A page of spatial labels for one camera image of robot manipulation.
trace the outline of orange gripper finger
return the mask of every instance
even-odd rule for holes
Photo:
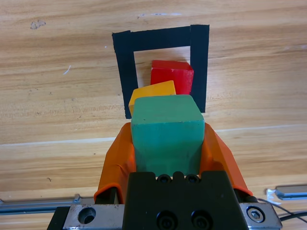
[[[211,126],[206,123],[205,138],[201,150],[200,174],[203,171],[217,170],[225,170],[227,172],[234,189],[239,189],[250,196],[253,195],[245,184],[232,152]]]
[[[106,153],[96,197],[109,188],[116,187],[121,204],[125,203],[129,173],[136,171],[134,147],[132,144],[130,122],[120,130]]]

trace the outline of wood grain surface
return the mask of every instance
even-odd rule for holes
[[[92,196],[128,121],[112,33],[190,24],[210,25],[204,117],[249,189],[306,184],[306,11],[303,0],[1,0],[0,199]],[[153,59],[189,61],[189,47],[134,55],[143,86]],[[45,230],[51,217],[0,216],[0,229]]]

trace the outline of cable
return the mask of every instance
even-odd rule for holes
[[[307,216],[307,212],[301,212],[301,213],[296,213],[296,214],[291,214],[285,217],[281,217],[280,221],[288,220],[288,219],[293,219],[293,218],[299,218],[299,217],[305,217]]]
[[[271,203],[270,201],[267,201],[267,200],[265,200],[265,199],[257,198],[257,200],[262,201],[262,202],[265,202],[265,203],[269,203],[269,204],[273,205],[274,207],[280,208],[282,211],[285,211],[285,212],[287,212],[287,213],[290,214],[290,215],[285,216],[285,217],[290,217],[290,216],[293,216],[293,215],[297,215],[297,214],[301,214],[301,213],[306,213],[306,212],[301,212],[301,213],[296,213],[296,214],[295,214],[295,213],[290,212],[289,210],[285,209],[284,207],[281,207],[281,206],[279,206],[279,205],[273,204],[273,203]],[[298,218],[298,219],[300,219],[301,221],[303,221],[303,222],[305,222],[305,223],[307,224],[307,220],[304,220],[303,218],[300,218],[300,216],[295,216],[295,217],[293,217],[293,218]]]

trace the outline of foam cube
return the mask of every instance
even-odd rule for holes
[[[154,60],[150,84],[173,80],[176,94],[190,94],[193,76],[194,70],[187,62]]]
[[[137,172],[198,174],[204,125],[190,95],[136,99],[131,133]]]
[[[133,115],[134,102],[140,97],[152,97],[152,96],[164,96],[164,95],[175,95],[174,81],[169,80],[155,85],[149,85],[142,88],[135,89],[132,93],[129,110],[131,116]]]

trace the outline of yellow block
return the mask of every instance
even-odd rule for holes
[[[176,95],[176,90],[173,80],[135,89],[132,93],[129,102],[129,110],[131,116],[133,114],[134,102],[136,99],[140,97],[154,97],[154,96],[167,96],[167,95]]]

